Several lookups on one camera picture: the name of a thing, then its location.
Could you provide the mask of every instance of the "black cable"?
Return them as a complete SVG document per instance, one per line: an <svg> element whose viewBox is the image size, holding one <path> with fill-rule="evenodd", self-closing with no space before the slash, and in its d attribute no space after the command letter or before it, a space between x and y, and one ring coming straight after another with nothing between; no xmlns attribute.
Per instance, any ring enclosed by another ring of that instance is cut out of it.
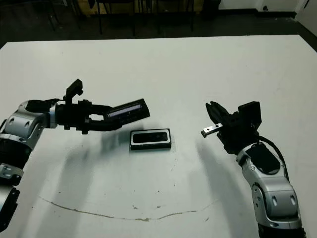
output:
<svg viewBox="0 0 317 238"><path fill-rule="evenodd" d="M284 163L285 176L286 176L287 180L289 181L288 172L287 172L287 168L286 168L286 163L285 163L284 157L283 157L282 153L279 151L279 149L277 148L277 146L272 141L270 141L269 139L266 139L265 137L260 136L260 135L259 135L259 140L267 143L268 145L270 145L276 151L278 157Z"/></svg>

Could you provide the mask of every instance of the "chair leg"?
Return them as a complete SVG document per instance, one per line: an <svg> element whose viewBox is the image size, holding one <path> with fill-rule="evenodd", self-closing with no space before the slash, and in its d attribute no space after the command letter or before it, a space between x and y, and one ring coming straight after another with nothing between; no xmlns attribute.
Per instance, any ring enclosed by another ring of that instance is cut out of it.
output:
<svg viewBox="0 0 317 238"><path fill-rule="evenodd" d="M187 5L186 5L186 12L188 13L188 10L189 10L189 2L190 0L187 1Z"/></svg>
<svg viewBox="0 0 317 238"><path fill-rule="evenodd" d="M104 2L103 2L103 5L104 5L104 9L105 9L106 13L109 14L109 13L108 13L108 9L107 9L107 7L106 7L106 4L105 4Z"/></svg>
<svg viewBox="0 0 317 238"><path fill-rule="evenodd" d="M134 22L134 16L135 16L135 3L134 3L134 0L132 1L132 34L133 36L135 36L135 22Z"/></svg>
<svg viewBox="0 0 317 238"><path fill-rule="evenodd" d="M51 19L51 15L50 15L49 9L48 9L48 7L46 6L44 0L42 0L42 3L43 3L43 7L44 7L44 9L46 10L46 13L47 13L47 15L48 15L48 18L49 18L51 27L52 27L53 31L55 31L55 27L54 27L54 25L53 25L53 23L52 23L52 19Z"/></svg>
<svg viewBox="0 0 317 238"><path fill-rule="evenodd" d="M76 7L75 7L75 0L73 0L70 4L68 3L67 0L66 0L66 2L67 2L67 5L70 5L71 14L73 15L73 18L76 21L77 27L80 29L80 25L79 25L79 21L78 21L78 15L77 15Z"/></svg>
<svg viewBox="0 0 317 238"><path fill-rule="evenodd" d="M59 23L59 20L58 20L58 18L57 18L56 12L55 12L54 5L53 5L53 3L52 3L52 0L49 0L49 2L50 2L50 5L51 5L51 8L52 8L54 17L55 17L56 21Z"/></svg>
<svg viewBox="0 0 317 238"><path fill-rule="evenodd" d="M192 19L190 23L191 31L194 31L194 0L192 0Z"/></svg>
<svg viewBox="0 0 317 238"><path fill-rule="evenodd" d="M143 0L141 0L141 11L142 11L142 14L144 14L144 12L143 12Z"/></svg>
<svg viewBox="0 0 317 238"><path fill-rule="evenodd" d="M101 28L101 14L100 14L99 2L97 3L97 9L98 9L98 17L99 17L99 31L100 31L100 34L102 35L103 34L103 30Z"/></svg>
<svg viewBox="0 0 317 238"><path fill-rule="evenodd" d="M158 25L158 34L160 34L160 25L159 25L159 0L157 0L157 25Z"/></svg>

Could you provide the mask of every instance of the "small black box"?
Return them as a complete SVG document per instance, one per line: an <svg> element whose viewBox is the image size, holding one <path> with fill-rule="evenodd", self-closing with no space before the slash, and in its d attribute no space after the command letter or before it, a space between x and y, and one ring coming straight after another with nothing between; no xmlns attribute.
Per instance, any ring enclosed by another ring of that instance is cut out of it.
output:
<svg viewBox="0 0 317 238"><path fill-rule="evenodd" d="M169 129L133 130L130 133L130 149L171 148Z"/></svg>

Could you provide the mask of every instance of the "white wall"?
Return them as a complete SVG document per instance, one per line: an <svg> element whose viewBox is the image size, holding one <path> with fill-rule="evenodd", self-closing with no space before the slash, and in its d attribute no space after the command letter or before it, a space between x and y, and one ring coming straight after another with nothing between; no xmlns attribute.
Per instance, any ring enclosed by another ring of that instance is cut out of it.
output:
<svg viewBox="0 0 317 238"><path fill-rule="evenodd" d="M219 9L256 8L263 11L263 7L267 6L268 11L295 11L304 2L306 0L222 0Z"/></svg>
<svg viewBox="0 0 317 238"><path fill-rule="evenodd" d="M263 11L267 6L268 11L295 11L300 0L261 0L258 1L257 10Z"/></svg>
<svg viewBox="0 0 317 238"><path fill-rule="evenodd" d="M219 9L255 8L256 0L221 0Z"/></svg>
<svg viewBox="0 0 317 238"><path fill-rule="evenodd" d="M317 1L311 0L305 9L301 9L296 20L317 36Z"/></svg>

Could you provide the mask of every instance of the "metal bracket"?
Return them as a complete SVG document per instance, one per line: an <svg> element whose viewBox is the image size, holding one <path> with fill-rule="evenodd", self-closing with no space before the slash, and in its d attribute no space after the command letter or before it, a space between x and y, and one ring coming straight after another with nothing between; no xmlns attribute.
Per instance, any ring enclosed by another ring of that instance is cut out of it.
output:
<svg viewBox="0 0 317 238"><path fill-rule="evenodd" d="M8 164L0 164L0 178L11 179L12 176L17 176L17 179L21 179L23 176L23 170L16 166Z"/></svg>

